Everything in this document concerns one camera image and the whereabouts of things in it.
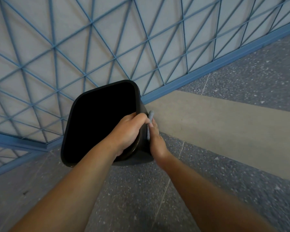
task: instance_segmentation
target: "gray cloth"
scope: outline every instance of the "gray cloth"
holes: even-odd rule
[[[148,112],[148,118],[150,120],[150,123],[151,123],[153,117],[154,117],[154,111],[149,111]],[[149,133],[149,126],[148,126],[148,124],[147,124],[147,140],[150,141],[150,133]]]

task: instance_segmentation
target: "blue metal frame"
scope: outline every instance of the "blue metal frame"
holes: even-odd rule
[[[3,78],[0,79],[0,82],[2,82],[3,80],[5,80],[6,78],[10,77],[11,75],[13,75],[14,73],[16,73],[17,71],[20,70],[22,76],[23,76],[23,80],[24,80],[24,83],[25,83],[25,86],[26,86],[26,90],[27,90],[27,94],[28,94],[28,98],[29,98],[29,101],[30,102],[27,102],[27,101],[24,101],[23,99],[20,99],[20,98],[17,98],[15,96],[13,96],[12,94],[6,92],[6,91],[3,91],[2,89],[0,89],[0,93],[3,93],[9,97],[12,97],[14,99],[17,99],[25,104],[28,105],[28,107],[26,107],[25,109],[17,112],[16,114],[13,114],[13,115],[9,115],[6,111],[6,109],[4,108],[4,104],[2,104],[2,102],[0,101],[0,106],[4,112],[4,116],[3,115],[0,115],[1,118],[4,118],[3,121],[0,122],[0,124],[6,122],[6,121],[9,121],[13,128],[15,129],[16,131],[16,134],[18,137],[12,137],[12,136],[9,136],[9,135],[4,135],[4,134],[0,134],[0,147],[3,147],[3,148],[10,148],[12,150],[26,150],[26,151],[29,151],[31,152],[30,155],[36,155],[37,153],[41,154],[41,153],[44,153],[44,152],[47,152],[49,151],[51,148],[54,148],[58,145],[61,144],[62,142],[62,137],[53,141],[53,142],[48,142],[47,141],[47,138],[46,138],[46,134],[45,132],[51,132],[51,133],[54,133],[54,134],[57,134],[57,135],[62,135],[64,133],[64,121],[67,121],[67,116],[63,116],[62,114],[62,105],[61,105],[61,102],[60,102],[60,96],[64,96],[66,98],[68,98],[69,100],[73,101],[72,98],[70,98],[68,95],[66,95],[65,93],[63,93],[63,89],[68,87],[69,85],[75,83],[76,81],[80,80],[80,79],[83,79],[83,91],[86,90],[86,80],[88,79],[94,86],[98,87],[97,83],[95,83],[90,77],[88,77],[91,73],[95,72],[96,70],[100,69],[101,67],[107,65],[108,63],[111,63],[111,68],[110,68],[110,71],[109,71],[109,75],[108,75],[108,83],[110,82],[111,80],[111,77],[112,77],[112,71],[113,71],[113,67],[115,65],[115,63],[117,63],[120,68],[122,69],[122,71],[124,72],[125,76],[130,79],[130,80],[133,80],[133,81],[136,81],[144,76],[147,76],[148,74],[151,74],[150,77],[149,77],[149,80],[147,81],[147,84],[145,86],[145,89],[143,90],[143,93],[142,93],[142,101],[143,103],[148,103],[152,100],[155,100],[156,98],[160,97],[160,96],[163,96],[171,91],[173,91],[174,89],[177,89],[197,78],[200,78],[201,76],[204,76],[208,73],[210,73],[211,71],[214,71],[240,57],[243,57],[244,55],[246,54],[249,54],[261,47],[263,47],[264,45],[266,44],[269,44],[279,38],[282,38],[284,37],[285,35],[288,35],[290,34],[290,23],[287,24],[286,26],[283,26],[277,30],[274,30],[273,29],[290,13],[290,10],[280,19],[277,21],[277,18],[278,18],[278,15],[279,15],[279,12],[280,10],[282,9],[282,6],[290,1],[290,0],[282,0],[279,4],[275,5],[274,7],[271,7],[269,8],[268,10],[266,11],[263,11],[262,13],[259,13],[258,15],[255,15],[254,16],[254,13],[256,12],[256,10],[263,4],[263,2],[265,0],[262,0],[257,7],[255,7],[255,2],[256,0],[254,0],[254,3],[252,5],[252,8],[251,8],[251,11],[250,11],[250,14],[249,16],[247,17],[247,19],[245,20],[245,22],[223,32],[223,33],[220,33],[222,28],[225,26],[225,24],[229,21],[229,19],[232,17],[232,15],[234,14],[234,12],[236,11],[236,9],[243,3],[244,0],[239,0],[238,4],[236,5],[236,7],[232,10],[231,14],[228,16],[228,18],[224,21],[224,23],[219,26],[219,15],[220,15],[220,9],[221,9],[221,3],[223,0],[215,0],[213,1],[212,3],[202,7],[201,9],[199,10],[196,10],[194,11],[192,14],[190,15],[186,15],[189,8],[191,7],[191,4],[193,3],[194,0],[190,0],[186,9],[184,10],[183,8],[183,3],[182,3],[182,0],[180,0],[180,5],[181,5],[181,19],[166,27],[165,29],[161,30],[160,32],[156,33],[155,35],[151,35],[151,32],[154,28],[154,25],[156,23],[156,20],[159,16],[159,13],[161,11],[161,8],[165,2],[165,0],[161,0],[161,3],[158,7],[158,10],[157,10],[157,13],[154,17],[154,21],[150,27],[150,29],[148,31],[146,31],[145,29],[145,26],[144,26],[144,23],[143,23],[143,19],[141,17],[141,14],[140,14],[140,11],[139,11],[139,8],[138,8],[138,4],[137,4],[137,0],[125,0],[123,2],[121,2],[120,4],[118,4],[117,6],[113,7],[112,9],[110,9],[109,11],[107,11],[106,13],[104,13],[103,15],[97,17],[96,19],[93,19],[93,13],[94,13],[94,6],[95,6],[95,0],[92,0],[92,6],[91,6],[91,13],[90,13],[90,16],[88,15],[88,13],[85,11],[85,9],[83,8],[83,6],[81,5],[81,3],[79,2],[79,0],[75,0],[76,1],[76,4],[81,8],[81,10],[85,13],[87,19],[88,19],[88,24],[86,24],[85,26],[83,26],[82,28],[80,28],[79,30],[75,31],[73,34],[69,35],[68,37],[66,37],[65,39],[59,41],[59,42],[56,42],[56,37],[55,37],[55,21],[54,21],[54,16],[53,16],[53,3],[52,3],[52,0],[48,0],[48,5],[49,5],[49,14],[50,14],[50,24],[51,24],[51,33],[52,33],[52,39],[48,39],[41,31],[39,31],[28,19],[26,19],[24,17],[24,15],[22,15],[15,7],[13,7],[13,5],[8,1],[8,0],[0,0],[0,9],[1,9],[1,12],[2,12],[2,16],[3,16],[3,19],[5,21],[5,25],[6,25],[6,28],[8,30],[8,34],[9,34],[9,37],[10,37],[10,40],[11,40],[11,43],[12,43],[12,46],[14,48],[14,52],[15,52],[15,55],[16,55],[16,59],[17,59],[17,62],[14,62],[13,60],[11,60],[10,58],[8,58],[7,56],[3,55],[0,53],[0,56],[3,57],[4,59],[6,59],[7,61],[11,62],[12,64],[14,64],[15,66],[17,66],[18,68],[16,70],[13,70],[11,73],[7,74],[6,76],[4,76]],[[10,7],[13,11],[15,11],[24,21],[26,21],[26,23],[29,24],[29,26],[31,26],[38,34],[40,34],[49,44],[50,44],[50,48],[46,51],[44,51],[43,53],[39,54],[38,56],[36,56],[35,58],[31,59],[30,61],[26,62],[26,63],[23,63],[20,56],[19,56],[19,53],[18,53],[18,50],[17,50],[17,46],[15,44],[15,41],[14,41],[14,37],[13,37],[13,33],[12,33],[12,30],[11,30],[11,27],[10,27],[10,24],[9,24],[9,20],[7,18],[7,15],[6,15],[6,12],[5,12],[5,8],[4,5],[3,5],[3,2],[8,6]],[[194,40],[196,39],[196,37],[198,36],[198,34],[200,33],[201,29],[204,27],[204,25],[206,24],[207,20],[209,19],[209,17],[212,15],[213,11],[215,10],[215,8],[217,8],[217,5],[219,4],[219,11],[218,11],[218,18],[217,18],[217,28],[216,28],[216,33],[214,35],[214,37],[212,39],[209,39],[207,42],[204,42],[202,43],[201,45],[198,45],[194,48],[190,48],[192,43],[194,42]],[[125,13],[125,16],[124,16],[124,21],[123,21],[123,24],[122,24],[122,27],[121,27],[121,30],[120,30],[120,35],[119,35],[119,40],[117,42],[117,45],[116,45],[116,49],[114,52],[112,52],[112,50],[110,49],[110,47],[108,46],[106,40],[103,38],[103,36],[101,35],[101,33],[98,31],[98,29],[96,28],[95,26],[95,23],[99,20],[101,20],[102,18],[104,18],[105,16],[107,16],[108,14],[112,13],[113,11],[115,11],[116,9],[118,9],[119,7],[123,6],[123,5],[127,5],[127,9],[126,9],[126,13]],[[142,28],[143,28],[143,31],[144,31],[144,34],[146,36],[146,39],[143,41],[143,42],[140,42],[139,44],[131,47],[130,49],[126,50],[125,52],[123,53],[120,53],[118,54],[118,49],[119,49],[119,46],[120,46],[120,42],[121,42],[121,38],[123,36],[123,32],[124,32],[124,29],[125,29],[125,25],[126,25],[126,22],[127,22],[127,18],[128,18],[128,15],[129,15],[129,12],[131,10],[131,6],[132,5],[135,5],[136,7],[136,10],[138,12],[138,17],[141,21],[141,24],[142,24]],[[200,13],[201,11],[204,11],[208,8],[211,8],[208,15],[205,17],[204,21],[202,22],[201,26],[199,27],[197,33],[192,37],[192,40],[187,43],[186,42],[186,34],[185,34],[185,20],[191,18],[192,16]],[[253,33],[270,17],[272,16],[274,13],[276,12],[275,14],[275,18],[271,24],[271,27],[269,28],[269,31],[268,33],[253,41],[253,42],[250,42],[246,45],[244,45],[248,40],[249,38],[253,35]],[[261,17],[262,15],[266,15],[267,16],[263,19],[263,21],[259,24],[259,26],[257,28],[255,28],[255,30],[248,36],[246,37],[245,34],[246,34],[246,30],[247,30],[247,27],[248,27],[248,24],[250,21],[256,19],[256,18],[259,18]],[[172,60],[169,60],[168,62],[165,62],[163,64],[160,64],[162,62],[162,59],[171,43],[171,41],[173,40],[176,32],[178,31],[180,25],[182,24],[182,31],[183,31],[183,37],[184,37],[184,52],[179,55],[179,56],[176,56],[174,59]],[[64,54],[59,48],[58,46],[64,42],[66,42],[67,40],[69,40],[70,38],[72,38],[73,36],[75,36],[76,34],[78,34],[79,32],[85,30],[86,28],[89,28],[89,36],[88,36],[88,42],[87,42],[87,48],[86,48],[86,59],[85,59],[85,68],[84,70],[79,68],[69,57],[66,56],[66,54]],[[153,53],[153,50],[152,50],[152,46],[151,46],[151,42],[150,40],[159,36],[160,34],[163,34],[164,32],[168,31],[169,29],[171,28],[174,28],[174,30],[172,31],[172,34],[170,36],[170,38],[167,40],[167,44],[166,44],[166,47],[164,48],[163,52],[162,52],[162,55],[160,56],[160,58],[158,60],[156,60],[155,56],[154,56],[154,53]],[[222,50],[230,43],[230,41],[235,37],[235,35],[241,30],[241,29],[244,29],[243,31],[243,35],[242,35],[242,38],[241,38],[241,42],[240,42],[240,45],[238,47],[237,50],[227,54],[227,55],[224,55],[222,57],[219,57],[218,55],[222,52]],[[224,36],[225,34],[228,34],[230,33],[231,31],[233,30],[236,30],[236,32],[232,35],[232,37],[227,41],[227,43],[222,47],[222,49],[219,50],[218,53],[215,53],[215,47],[216,47],[216,41],[218,38]],[[92,37],[92,34],[93,34],[93,31],[96,31],[97,34],[99,35],[99,37],[102,39],[102,41],[104,42],[105,46],[108,48],[108,50],[110,51],[110,53],[112,54],[113,58],[111,60],[108,60],[107,62],[103,63],[102,65],[94,68],[93,70],[89,71],[88,72],[88,61],[89,61],[89,53],[90,53],[90,41],[91,41],[91,37]],[[141,59],[141,56],[143,54],[143,51],[146,47],[146,45],[149,45],[150,47],[150,50],[151,50],[151,54],[153,56],[153,59],[155,61],[155,68],[146,72],[145,74],[143,75],[140,75],[138,76],[137,78],[134,78],[134,75],[135,75],[135,71],[136,71],[136,68],[140,62],[140,59]],[[193,66],[195,65],[195,63],[198,61],[198,59],[202,56],[202,54],[205,52],[205,50],[209,47],[209,45],[213,43],[214,44],[214,50],[213,50],[213,57],[212,57],[212,61],[208,64],[206,64],[205,66],[202,66],[201,68],[197,69],[197,70],[194,70],[194,71],[191,71],[191,69],[193,68]],[[118,58],[123,56],[124,54],[127,54],[128,52],[134,50],[135,48],[139,47],[142,45],[142,49],[141,49],[141,53],[137,59],[137,63],[135,65],[135,67],[133,68],[133,71],[131,73],[131,75],[128,75],[124,68],[122,67],[122,65],[120,64],[120,62],[118,61]],[[199,49],[200,47],[204,47],[204,49],[201,51],[201,53],[197,56],[197,58],[194,60],[193,64],[188,68],[188,62],[187,62],[187,54]],[[43,55],[45,55],[46,53],[52,51],[53,52],[53,55],[54,55],[54,66],[55,66],[55,77],[56,77],[56,87],[53,87],[51,86],[50,84],[48,84],[46,81],[44,81],[43,79],[41,79],[40,77],[36,76],[35,74],[33,74],[32,72],[30,72],[29,70],[27,70],[26,66],[28,66],[31,62],[34,62],[35,60],[39,59],[40,57],[42,57]],[[79,78],[75,79],[74,81],[68,83],[67,85],[63,86],[63,87],[59,87],[59,83],[58,83],[58,66],[57,66],[57,54],[61,54],[64,58],[66,58],[66,60],[68,62],[70,62],[77,70],[79,70],[82,74],[82,76],[80,76]],[[174,80],[174,81],[171,81],[169,82],[169,79],[171,78],[172,74],[174,73],[174,71],[176,70],[177,66],[179,65],[180,61],[182,60],[182,58],[185,57],[185,67],[186,67],[186,73]],[[160,73],[160,68],[162,68],[163,66],[173,62],[177,60],[175,66],[172,68],[171,70],[171,73],[166,77],[165,80],[163,80],[163,77]],[[153,78],[154,74],[156,73],[156,71],[158,72],[159,74],[159,78],[161,79],[162,81],[162,86],[154,91],[151,91],[149,93],[146,93],[146,90],[151,82],[151,79]],[[32,101],[32,98],[31,98],[31,92],[29,90],[29,87],[27,85],[27,77],[28,76],[32,76],[36,79],[38,79],[39,81],[41,81],[42,83],[44,83],[45,85],[47,85],[48,87],[50,87],[51,89],[53,89],[53,92],[50,93],[49,95],[47,95],[46,97],[40,99],[39,101],[36,101],[36,102],[33,102]],[[38,104],[49,98],[50,96],[52,95],[56,95],[57,96],[57,100],[58,100],[58,105],[59,105],[59,112],[60,112],[60,116],[57,116],[45,109],[42,109],[38,106]],[[25,110],[27,109],[30,109],[32,108],[35,112],[35,116],[36,116],[36,119],[39,123],[39,127],[36,127],[36,126],[33,126],[33,125],[29,125],[29,124],[26,124],[24,122],[21,122],[21,121],[17,121],[14,119],[14,117],[16,117],[17,115],[21,114],[22,112],[24,112]],[[36,112],[36,110],[41,110],[41,111],[44,111],[50,115],[53,115],[54,117],[58,118],[56,121],[52,122],[51,124],[47,125],[47,126],[42,126],[41,125],[41,122],[40,122],[40,119],[38,117],[38,114]],[[57,122],[61,122],[61,126],[62,126],[62,133],[58,133],[58,132],[54,132],[54,131],[51,131],[48,129],[48,127],[50,127],[51,125],[57,123]],[[21,124],[24,124],[24,125],[28,125],[30,127],[34,127],[37,129],[37,131],[35,132],[32,132],[30,133],[29,135],[27,136],[22,136],[21,135],[21,132],[17,129],[15,123],[21,123]],[[45,143],[42,144],[42,143],[39,143],[39,142],[36,142],[36,141],[31,141],[31,140],[26,140],[29,136],[31,135],[34,135],[35,133],[37,132],[42,132],[43,133],[43,136],[45,138]],[[19,157],[17,159],[17,162],[15,162],[16,160],[6,164],[6,165],[13,165],[12,163],[21,163],[21,161],[25,161],[25,160],[28,160],[29,157],[25,157],[25,156],[22,156],[22,157]],[[9,167],[0,167],[0,172],[2,172],[2,169],[8,169]]]

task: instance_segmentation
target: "person's right hand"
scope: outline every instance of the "person's right hand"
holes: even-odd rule
[[[150,152],[158,166],[164,169],[164,164],[170,157],[172,157],[172,154],[166,148],[165,141],[159,134],[158,125],[154,118],[152,119],[152,124],[149,124],[149,132]]]

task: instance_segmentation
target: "person's left hand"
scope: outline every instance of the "person's left hand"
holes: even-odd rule
[[[124,149],[134,142],[141,126],[148,123],[149,119],[145,113],[136,115],[134,112],[120,120],[113,131],[106,137],[118,149],[116,156],[120,156]]]

